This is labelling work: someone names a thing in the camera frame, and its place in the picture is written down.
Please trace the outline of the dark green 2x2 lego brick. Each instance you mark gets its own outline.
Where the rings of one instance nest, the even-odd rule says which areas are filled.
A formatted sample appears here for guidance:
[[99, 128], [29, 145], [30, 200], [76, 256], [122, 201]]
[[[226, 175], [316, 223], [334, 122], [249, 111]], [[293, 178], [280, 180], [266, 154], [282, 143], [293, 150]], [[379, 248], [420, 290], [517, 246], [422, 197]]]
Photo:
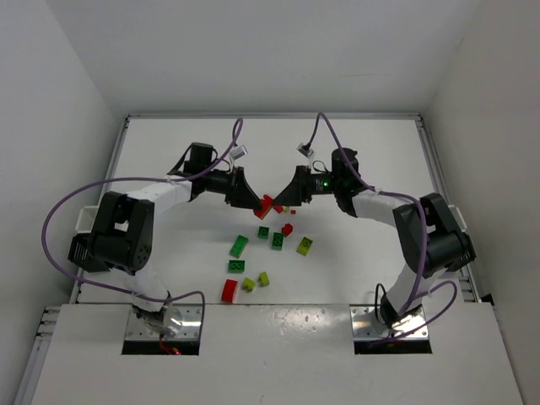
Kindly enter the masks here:
[[244, 260], [229, 260], [229, 273], [243, 273], [246, 270], [246, 262]]
[[281, 251], [283, 249], [284, 234], [282, 232], [274, 232], [271, 242], [271, 249]]

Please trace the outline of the lime 2x2 lego brick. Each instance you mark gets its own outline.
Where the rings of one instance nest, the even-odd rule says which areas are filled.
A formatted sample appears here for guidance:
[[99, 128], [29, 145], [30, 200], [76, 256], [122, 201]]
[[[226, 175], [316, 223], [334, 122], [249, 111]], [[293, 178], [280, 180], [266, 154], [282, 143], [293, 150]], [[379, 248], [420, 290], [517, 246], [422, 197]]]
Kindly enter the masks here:
[[296, 249], [296, 252], [305, 257], [309, 253], [312, 244], [313, 240], [303, 237]]

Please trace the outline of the red curved lego brick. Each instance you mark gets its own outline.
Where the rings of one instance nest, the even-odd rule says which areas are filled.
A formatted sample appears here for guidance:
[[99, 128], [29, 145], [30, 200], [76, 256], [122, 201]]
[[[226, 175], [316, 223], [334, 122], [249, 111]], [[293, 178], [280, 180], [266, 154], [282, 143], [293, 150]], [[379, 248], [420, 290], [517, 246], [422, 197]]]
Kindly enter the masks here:
[[227, 279], [224, 282], [224, 287], [221, 294], [221, 301], [225, 304], [233, 304], [235, 301], [236, 291], [238, 289], [238, 281]]

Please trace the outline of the dark green curved lego brick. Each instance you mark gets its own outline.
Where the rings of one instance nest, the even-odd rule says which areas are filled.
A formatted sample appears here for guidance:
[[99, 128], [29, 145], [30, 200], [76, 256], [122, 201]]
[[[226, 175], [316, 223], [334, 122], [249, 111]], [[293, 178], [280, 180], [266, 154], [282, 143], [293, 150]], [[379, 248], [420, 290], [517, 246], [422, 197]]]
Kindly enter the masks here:
[[260, 226], [257, 231], [257, 237], [267, 240], [269, 237], [269, 228], [265, 226]]

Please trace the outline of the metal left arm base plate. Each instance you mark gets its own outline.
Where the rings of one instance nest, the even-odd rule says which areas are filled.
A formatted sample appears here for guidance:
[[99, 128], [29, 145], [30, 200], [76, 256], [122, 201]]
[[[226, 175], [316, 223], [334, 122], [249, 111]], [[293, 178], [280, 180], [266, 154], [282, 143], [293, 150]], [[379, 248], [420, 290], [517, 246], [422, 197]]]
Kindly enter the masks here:
[[132, 308], [125, 331], [127, 341], [196, 341], [200, 337], [203, 309], [200, 305], [170, 305], [160, 312]]

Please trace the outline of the red orange lego stack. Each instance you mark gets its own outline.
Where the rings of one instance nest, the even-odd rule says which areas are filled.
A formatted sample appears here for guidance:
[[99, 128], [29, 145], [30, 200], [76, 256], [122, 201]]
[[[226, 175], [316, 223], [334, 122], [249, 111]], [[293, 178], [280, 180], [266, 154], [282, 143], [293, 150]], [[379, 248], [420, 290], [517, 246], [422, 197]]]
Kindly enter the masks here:
[[273, 209], [273, 198], [267, 194], [264, 194], [260, 200], [261, 208], [256, 209], [253, 213], [260, 220], [265, 219], [268, 213]]

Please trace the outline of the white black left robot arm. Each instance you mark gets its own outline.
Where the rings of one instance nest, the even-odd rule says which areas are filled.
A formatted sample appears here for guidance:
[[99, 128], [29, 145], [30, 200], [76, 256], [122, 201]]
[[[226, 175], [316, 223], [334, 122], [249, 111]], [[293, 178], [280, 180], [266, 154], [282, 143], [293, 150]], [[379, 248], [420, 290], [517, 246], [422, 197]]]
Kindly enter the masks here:
[[88, 273], [120, 273], [139, 316], [162, 319], [170, 292], [150, 264], [154, 220], [203, 192], [224, 195], [234, 208], [259, 209], [261, 202], [241, 167], [218, 170], [214, 146], [192, 143], [165, 182], [129, 193], [107, 192], [94, 208], [91, 225], [78, 224], [68, 259]]

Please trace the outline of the dark green 2x4 lego brick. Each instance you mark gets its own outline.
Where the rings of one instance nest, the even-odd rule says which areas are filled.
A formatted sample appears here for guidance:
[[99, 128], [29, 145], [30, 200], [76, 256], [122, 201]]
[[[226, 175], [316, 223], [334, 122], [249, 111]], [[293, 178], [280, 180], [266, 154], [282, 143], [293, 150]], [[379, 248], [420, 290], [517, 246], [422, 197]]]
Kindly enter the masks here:
[[229, 251], [229, 254], [232, 257], [240, 258], [248, 243], [249, 239], [247, 237], [245, 237], [244, 235], [238, 235]]

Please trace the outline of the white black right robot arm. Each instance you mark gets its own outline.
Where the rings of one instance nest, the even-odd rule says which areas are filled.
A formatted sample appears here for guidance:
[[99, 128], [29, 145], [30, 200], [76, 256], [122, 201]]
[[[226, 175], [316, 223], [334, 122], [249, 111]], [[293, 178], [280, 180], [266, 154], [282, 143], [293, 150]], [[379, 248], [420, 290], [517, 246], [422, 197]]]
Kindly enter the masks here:
[[442, 274], [466, 266], [476, 253], [440, 194], [412, 201], [399, 193], [378, 192], [360, 180], [357, 154], [351, 148], [334, 150], [326, 171], [297, 166], [292, 181], [274, 202], [299, 207], [316, 195], [333, 195], [345, 214], [396, 230], [405, 265], [375, 311], [376, 320], [391, 327], [421, 305]]

